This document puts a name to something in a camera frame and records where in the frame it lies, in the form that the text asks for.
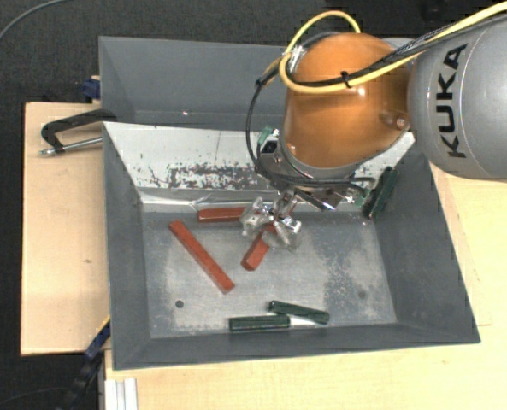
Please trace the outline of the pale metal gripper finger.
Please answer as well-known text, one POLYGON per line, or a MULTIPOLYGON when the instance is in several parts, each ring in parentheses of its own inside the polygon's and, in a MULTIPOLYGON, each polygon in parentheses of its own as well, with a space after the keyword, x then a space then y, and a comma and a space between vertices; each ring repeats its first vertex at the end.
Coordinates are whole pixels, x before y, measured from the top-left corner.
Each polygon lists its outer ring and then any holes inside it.
POLYGON ((275 245, 278 248, 294 251, 300 244, 299 234, 302 223, 287 215, 284 218, 277 219, 274 223, 275 245))
POLYGON ((258 197, 245 208, 239 217, 239 222, 242 225, 242 235, 252 237, 263 227, 272 225, 274 220, 275 216, 271 206, 265 203, 261 197, 258 197))

